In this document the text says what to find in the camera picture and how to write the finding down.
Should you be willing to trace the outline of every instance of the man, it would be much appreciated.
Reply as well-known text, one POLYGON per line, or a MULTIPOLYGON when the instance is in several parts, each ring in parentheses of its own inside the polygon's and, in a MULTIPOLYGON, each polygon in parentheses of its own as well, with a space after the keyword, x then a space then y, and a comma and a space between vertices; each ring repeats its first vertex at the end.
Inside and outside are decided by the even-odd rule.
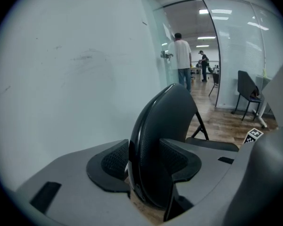
POLYGON ((187 90, 191 92, 191 49, 188 42, 182 40, 182 35, 180 33, 176 33, 174 36, 174 47, 177 59, 179 83, 184 86, 185 78, 185 82, 187 83, 187 90))
POLYGON ((198 63, 201 63, 201 67, 202 67, 202 75, 203 75, 203 80, 202 82, 207 82, 207 66, 208 66, 208 63, 207 63, 207 60, 208 60, 208 57, 203 53, 202 50, 199 51, 199 54, 202 55, 202 59, 198 61, 198 63))

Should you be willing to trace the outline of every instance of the person in black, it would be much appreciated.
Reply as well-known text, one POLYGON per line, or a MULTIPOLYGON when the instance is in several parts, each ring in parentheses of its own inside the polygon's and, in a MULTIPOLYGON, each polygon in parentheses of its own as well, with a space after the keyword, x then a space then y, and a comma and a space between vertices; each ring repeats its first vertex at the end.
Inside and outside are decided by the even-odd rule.
POLYGON ((199 51, 199 54, 202 55, 202 59, 198 61, 198 63, 201 63, 201 67, 202 67, 202 75, 203 75, 203 80, 202 82, 207 82, 207 56, 203 53, 202 50, 199 51))

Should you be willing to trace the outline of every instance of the gray surface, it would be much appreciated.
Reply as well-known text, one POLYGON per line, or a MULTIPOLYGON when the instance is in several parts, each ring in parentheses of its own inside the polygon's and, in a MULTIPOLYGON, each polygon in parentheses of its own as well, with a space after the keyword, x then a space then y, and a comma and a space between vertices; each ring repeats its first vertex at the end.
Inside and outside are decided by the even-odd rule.
POLYGON ((219 184, 197 205, 181 216, 166 222, 165 225, 187 225, 187 222, 190 222, 195 226, 221 226, 229 203, 243 179, 253 146, 254 142, 243 144, 233 164, 219 184))
POLYGON ((283 128, 255 142, 243 180, 226 212, 224 226, 266 225, 279 219, 283 222, 282 202, 283 128))
POLYGON ((190 181, 176 183, 179 195, 184 196, 194 205, 211 192, 229 170, 231 165, 218 159, 220 157, 235 159, 237 155, 237 152, 205 148, 170 139, 166 141, 198 155, 201 159, 201 169, 190 181))
POLYGON ((119 142, 57 158, 21 185, 17 194, 30 201, 46 182, 58 182, 62 186, 46 215, 59 223, 68 226, 150 225, 127 194, 105 192, 87 176, 88 160, 119 142))
POLYGON ((262 94, 272 109, 278 126, 283 127, 283 65, 262 90, 262 94))

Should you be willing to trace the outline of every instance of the black chair backrest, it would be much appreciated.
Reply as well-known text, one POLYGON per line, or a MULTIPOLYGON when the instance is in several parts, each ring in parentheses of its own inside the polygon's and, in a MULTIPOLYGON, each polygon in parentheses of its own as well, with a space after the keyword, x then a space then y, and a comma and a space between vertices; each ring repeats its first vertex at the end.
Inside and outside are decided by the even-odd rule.
POLYGON ((218 73, 213 73, 213 81, 214 81, 214 84, 219 84, 219 74, 218 73))
POLYGON ((198 109, 188 90, 172 84, 156 95, 139 115, 129 144, 128 171, 134 191, 144 202, 166 208, 173 183, 159 161, 159 140, 185 142, 196 112, 198 109))
POLYGON ((249 74, 245 71, 238 71, 238 92, 248 99, 250 95, 256 90, 256 84, 251 79, 249 74))

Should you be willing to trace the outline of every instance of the man's arm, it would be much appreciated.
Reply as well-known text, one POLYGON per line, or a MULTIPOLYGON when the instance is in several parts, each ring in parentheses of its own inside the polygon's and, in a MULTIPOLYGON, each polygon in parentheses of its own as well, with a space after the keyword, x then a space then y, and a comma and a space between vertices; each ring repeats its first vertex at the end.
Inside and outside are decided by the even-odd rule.
POLYGON ((190 59, 190 67, 192 66, 192 51, 191 51, 191 48, 190 48, 190 45, 189 43, 186 41, 186 45, 187 45, 187 49, 188 49, 188 53, 189 53, 189 59, 190 59))
POLYGON ((207 56, 205 55, 205 57, 204 57, 204 59, 200 59, 199 61, 206 61, 206 59, 207 59, 207 56))

